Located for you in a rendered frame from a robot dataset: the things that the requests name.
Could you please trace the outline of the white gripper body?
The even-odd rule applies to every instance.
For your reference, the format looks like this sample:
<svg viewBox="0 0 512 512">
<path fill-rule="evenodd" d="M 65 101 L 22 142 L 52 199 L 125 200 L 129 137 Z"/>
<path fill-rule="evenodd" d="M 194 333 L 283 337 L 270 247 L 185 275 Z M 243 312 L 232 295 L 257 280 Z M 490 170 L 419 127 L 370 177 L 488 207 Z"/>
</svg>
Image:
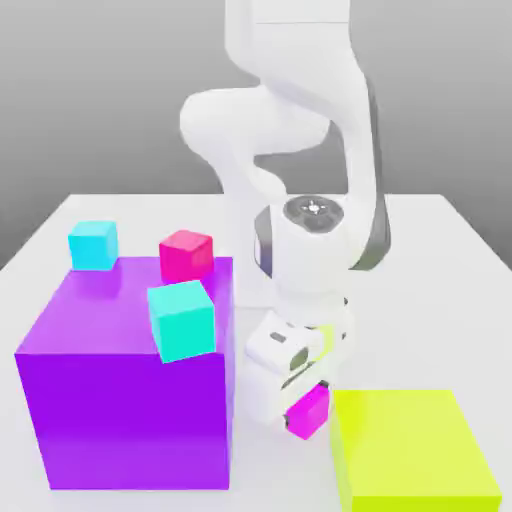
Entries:
<svg viewBox="0 0 512 512">
<path fill-rule="evenodd" d="M 249 415 L 272 424 L 316 385 L 329 380 L 329 357 L 320 329 L 262 323 L 244 346 L 241 386 Z"/>
</svg>

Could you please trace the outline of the small magenta cube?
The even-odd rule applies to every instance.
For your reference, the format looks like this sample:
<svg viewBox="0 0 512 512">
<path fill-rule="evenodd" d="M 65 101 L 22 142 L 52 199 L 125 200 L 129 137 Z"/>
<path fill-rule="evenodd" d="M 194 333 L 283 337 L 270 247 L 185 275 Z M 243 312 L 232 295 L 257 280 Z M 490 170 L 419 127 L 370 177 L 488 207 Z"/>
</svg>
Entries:
<svg viewBox="0 0 512 512">
<path fill-rule="evenodd" d="M 316 385 L 286 414 L 290 418 L 287 429 L 297 437 L 308 440 L 328 419 L 329 389 Z"/>
</svg>

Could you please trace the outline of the small turquoise cube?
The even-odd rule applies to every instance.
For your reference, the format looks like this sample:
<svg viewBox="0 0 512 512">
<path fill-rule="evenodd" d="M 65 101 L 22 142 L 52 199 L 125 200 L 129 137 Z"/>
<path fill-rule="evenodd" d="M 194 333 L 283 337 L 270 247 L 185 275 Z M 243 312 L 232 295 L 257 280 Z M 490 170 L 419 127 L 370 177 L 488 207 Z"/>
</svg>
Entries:
<svg viewBox="0 0 512 512">
<path fill-rule="evenodd" d="M 215 308 L 199 280 L 149 288 L 147 301 L 163 363 L 216 351 Z"/>
</svg>

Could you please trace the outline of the small red cube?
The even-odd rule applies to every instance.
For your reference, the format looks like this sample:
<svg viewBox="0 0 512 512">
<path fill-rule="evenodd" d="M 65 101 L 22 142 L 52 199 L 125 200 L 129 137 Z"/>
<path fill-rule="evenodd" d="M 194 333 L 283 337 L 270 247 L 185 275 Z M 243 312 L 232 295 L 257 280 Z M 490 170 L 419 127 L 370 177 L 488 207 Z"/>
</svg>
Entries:
<svg viewBox="0 0 512 512">
<path fill-rule="evenodd" d="M 166 283 L 201 279 L 214 268 L 213 238 L 178 230 L 159 243 L 159 259 Z"/>
</svg>

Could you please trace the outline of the small cyan cube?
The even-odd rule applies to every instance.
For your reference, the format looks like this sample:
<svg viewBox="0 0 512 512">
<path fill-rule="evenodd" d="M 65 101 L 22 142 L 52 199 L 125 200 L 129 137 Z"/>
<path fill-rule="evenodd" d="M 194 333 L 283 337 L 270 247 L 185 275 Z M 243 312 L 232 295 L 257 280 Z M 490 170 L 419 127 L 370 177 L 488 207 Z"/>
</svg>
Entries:
<svg viewBox="0 0 512 512">
<path fill-rule="evenodd" d="M 80 221 L 68 235 L 72 269 L 110 271 L 118 259 L 117 226 L 113 221 Z"/>
</svg>

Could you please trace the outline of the large yellow box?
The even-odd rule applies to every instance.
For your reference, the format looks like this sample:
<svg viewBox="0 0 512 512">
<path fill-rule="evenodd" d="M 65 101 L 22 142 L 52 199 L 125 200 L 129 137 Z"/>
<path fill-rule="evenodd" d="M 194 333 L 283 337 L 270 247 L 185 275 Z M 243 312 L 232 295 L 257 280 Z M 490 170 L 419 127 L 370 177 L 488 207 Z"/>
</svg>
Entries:
<svg viewBox="0 0 512 512">
<path fill-rule="evenodd" d="M 499 512 L 501 490 L 449 390 L 338 390 L 341 512 Z"/>
</svg>

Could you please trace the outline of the large purple box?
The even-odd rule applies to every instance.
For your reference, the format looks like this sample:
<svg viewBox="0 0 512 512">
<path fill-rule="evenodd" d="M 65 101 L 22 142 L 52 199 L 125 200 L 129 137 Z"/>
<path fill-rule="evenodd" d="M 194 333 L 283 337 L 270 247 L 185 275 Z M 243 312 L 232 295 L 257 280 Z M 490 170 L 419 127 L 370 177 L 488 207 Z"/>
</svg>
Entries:
<svg viewBox="0 0 512 512">
<path fill-rule="evenodd" d="M 54 489 L 225 489 L 235 395 L 233 263 L 202 285 L 216 349 L 163 363 L 147 292 L 159 261 L 122 257 L 109 272 L 70 271 L 15 353 Z"/>
</svg>

